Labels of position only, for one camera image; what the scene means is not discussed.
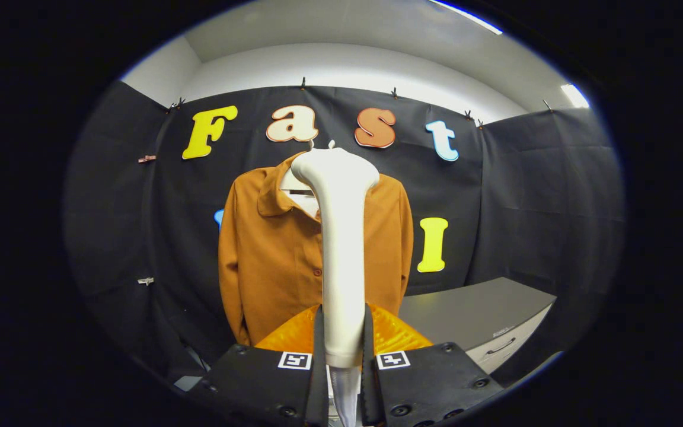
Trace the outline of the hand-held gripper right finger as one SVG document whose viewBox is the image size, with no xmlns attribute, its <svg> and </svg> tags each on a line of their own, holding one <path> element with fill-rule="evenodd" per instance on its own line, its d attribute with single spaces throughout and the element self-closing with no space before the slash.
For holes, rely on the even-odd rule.
<svg viewBox="0 0 683 427">
<path fill-rule="evenodd" d="M 430 343 L 385 309 L 366 306 L 360 387 L 364 425 L 451 425 L 504 392 L 457 343 Z"/>
</svg>

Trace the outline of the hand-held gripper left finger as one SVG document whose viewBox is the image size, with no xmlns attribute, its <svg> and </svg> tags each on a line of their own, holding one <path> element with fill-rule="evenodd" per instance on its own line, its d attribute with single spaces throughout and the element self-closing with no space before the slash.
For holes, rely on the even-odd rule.
<svg viewBox="0 0 683 427">
<path fill-rule="evenodd" d="M 323 309 L 309 325 L 311 349 L 233 345 L 188 392 L 225 426 L 326 426 L 328 380 Z"/>
</svg>

